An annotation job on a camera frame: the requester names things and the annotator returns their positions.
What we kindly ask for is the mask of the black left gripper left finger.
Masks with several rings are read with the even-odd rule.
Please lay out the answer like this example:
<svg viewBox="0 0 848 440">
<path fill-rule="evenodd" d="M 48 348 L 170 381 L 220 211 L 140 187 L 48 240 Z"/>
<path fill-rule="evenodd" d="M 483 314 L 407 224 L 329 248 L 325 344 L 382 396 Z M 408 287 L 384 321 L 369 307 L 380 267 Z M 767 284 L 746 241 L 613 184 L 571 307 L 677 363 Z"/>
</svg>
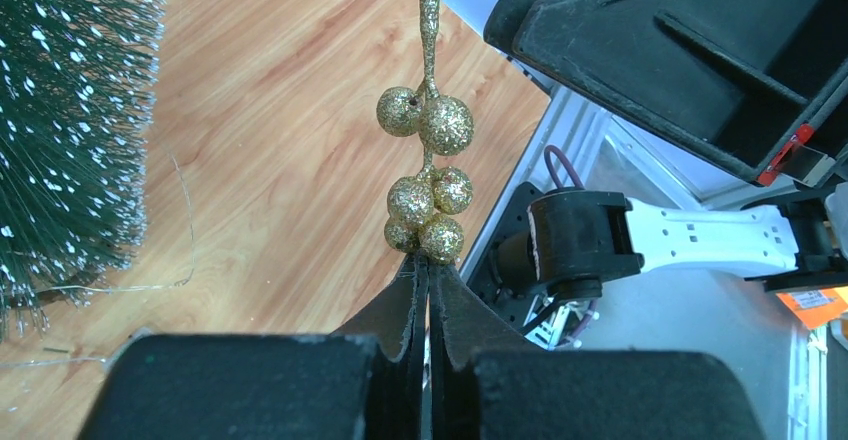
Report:
<svg viewBox="0 0 848 440">
<path fill-rule="evenodd" d="M 416 439 L 429 262 L 329 334 L 155 334 L 120 354 L 83 439 Z"/>
</svg>

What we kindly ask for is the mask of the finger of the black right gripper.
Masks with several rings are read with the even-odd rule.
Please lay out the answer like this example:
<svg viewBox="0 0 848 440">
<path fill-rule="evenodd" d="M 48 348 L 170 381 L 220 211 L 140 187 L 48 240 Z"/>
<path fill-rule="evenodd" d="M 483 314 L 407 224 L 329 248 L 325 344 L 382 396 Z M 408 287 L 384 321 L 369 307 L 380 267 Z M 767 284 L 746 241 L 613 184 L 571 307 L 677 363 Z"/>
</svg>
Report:
<svg viewBox="0 0 848 440">
<path fill-rule="evenodd" d="M 847 171 L 847 0 L 498 0 L 483 36 L 742 181 Z"/>
</svg>

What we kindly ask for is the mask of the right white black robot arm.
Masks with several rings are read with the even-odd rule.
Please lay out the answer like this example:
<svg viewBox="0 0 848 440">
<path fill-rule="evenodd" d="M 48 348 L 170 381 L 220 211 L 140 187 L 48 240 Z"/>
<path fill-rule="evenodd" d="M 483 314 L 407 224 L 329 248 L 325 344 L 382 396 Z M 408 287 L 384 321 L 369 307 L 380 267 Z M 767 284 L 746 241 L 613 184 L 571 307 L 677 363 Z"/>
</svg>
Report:
<svg viewBox="0 0 848 440">
<path fill-rule="evenodd" d="M 843 286 L 847 0 L 498 0 L 484 40 L 611 113 L 757 187 L 737 211 L 558 188 L 528 208 L 538 287 L 707 269 L 771 292 Z"/>
</svg>

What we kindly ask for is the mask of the gold bead garland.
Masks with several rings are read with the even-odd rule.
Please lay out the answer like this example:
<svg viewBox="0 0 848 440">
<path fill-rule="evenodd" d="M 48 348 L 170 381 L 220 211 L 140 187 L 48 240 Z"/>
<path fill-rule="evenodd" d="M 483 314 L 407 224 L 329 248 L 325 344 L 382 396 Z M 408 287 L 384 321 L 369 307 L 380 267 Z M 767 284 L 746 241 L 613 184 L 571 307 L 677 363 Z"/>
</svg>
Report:
<svg viewBox="0 0 848 440">
<path fill-rule="evenodd" d="M 469 176 L 455 166 L 440 167 L 436 159 L 455 157 L 472 143 L 475 122 L 464 101 L 439 91 L 436 81 L 437 40 L 441 0 L 418 0 L 423 75 L 418 87 L 386 89 L 376 106 L 380 128 L 397 138 L 416 137 L 422 164 L 388 190 L 388 219 L 383 227 L 390 248 L 421 253 L 431 261 L 455 263 L 465 244 L 463 227 L 455 217 L 474 197 Z"/>
</svg>

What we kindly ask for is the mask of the small frosted christmas tree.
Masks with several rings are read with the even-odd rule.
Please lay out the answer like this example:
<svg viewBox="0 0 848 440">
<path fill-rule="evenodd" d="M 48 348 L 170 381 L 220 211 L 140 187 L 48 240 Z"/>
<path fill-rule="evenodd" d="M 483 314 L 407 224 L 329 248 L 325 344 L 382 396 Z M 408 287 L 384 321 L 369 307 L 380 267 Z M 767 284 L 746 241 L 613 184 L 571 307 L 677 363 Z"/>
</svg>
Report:
<svg viewBox="0 0 848 440">
<path fill-rule="evenodd" d="M 165 0 L 1 0 L 1 330 L 127 268 Z"/>
</svg>

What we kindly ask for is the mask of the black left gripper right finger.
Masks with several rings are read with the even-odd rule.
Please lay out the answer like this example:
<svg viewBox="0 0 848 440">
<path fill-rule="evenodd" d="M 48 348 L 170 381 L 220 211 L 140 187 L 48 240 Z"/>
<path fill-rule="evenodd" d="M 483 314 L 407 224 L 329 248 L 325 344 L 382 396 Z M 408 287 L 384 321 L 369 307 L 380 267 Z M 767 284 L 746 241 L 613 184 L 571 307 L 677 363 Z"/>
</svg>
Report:
<svg viewBox="0 0 848 440">
<path fill-rule="evenodd" d="M 549 352 L 430 265 L 437 439 L 760 439 L 731 370 L 696 352 Z"/>
</svg>

